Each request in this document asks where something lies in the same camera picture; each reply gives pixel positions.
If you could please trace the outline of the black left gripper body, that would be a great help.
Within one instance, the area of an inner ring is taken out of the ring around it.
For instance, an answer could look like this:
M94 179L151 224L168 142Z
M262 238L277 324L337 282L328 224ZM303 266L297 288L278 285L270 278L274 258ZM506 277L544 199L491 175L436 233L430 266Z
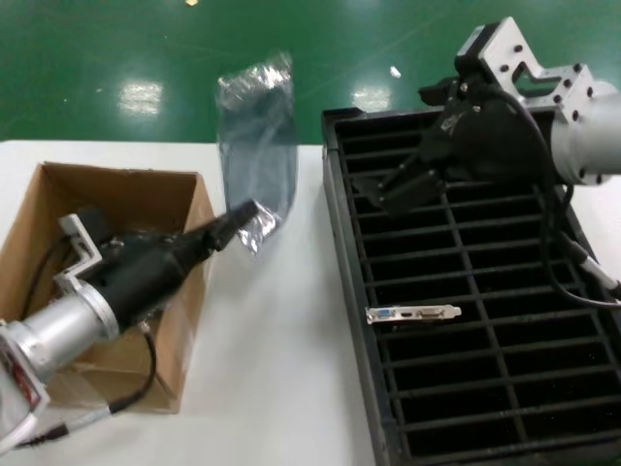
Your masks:
M124 248L106 254L94 274L94 288L114 314L123 333L157 306L170 300L194 268L213 253L213 240L194 231L173 237L128 239Z

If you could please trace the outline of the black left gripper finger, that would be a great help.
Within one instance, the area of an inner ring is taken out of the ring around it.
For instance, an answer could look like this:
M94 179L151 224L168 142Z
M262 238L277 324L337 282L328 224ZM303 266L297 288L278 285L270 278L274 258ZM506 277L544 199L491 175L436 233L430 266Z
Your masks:
M235 239L237 234L233 233L206 233L204 236L204 248L209 253L215 253L223 251L232 240Z
M229 243L238 232L252 221L258 213L254 201L245 201L242 205L227 211L214 221L212 238L215 243Z

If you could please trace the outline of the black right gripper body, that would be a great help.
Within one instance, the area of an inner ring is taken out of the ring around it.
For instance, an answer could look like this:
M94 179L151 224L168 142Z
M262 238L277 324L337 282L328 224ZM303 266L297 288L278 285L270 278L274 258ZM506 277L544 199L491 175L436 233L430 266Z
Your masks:
M551 153L531 113L498 85L442 80L419 89L442 106L419 145L421 162L449 178L538 181L551 173Z

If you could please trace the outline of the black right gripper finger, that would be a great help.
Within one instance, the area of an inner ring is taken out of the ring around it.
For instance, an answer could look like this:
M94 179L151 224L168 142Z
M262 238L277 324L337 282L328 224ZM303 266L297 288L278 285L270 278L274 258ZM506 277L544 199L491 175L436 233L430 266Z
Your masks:
M351 184L365 197L382 197L383 184L373 178L357 176L351 179Z
M382 180L382 208L399 216L436 200L444 191L441 172L413 152Z

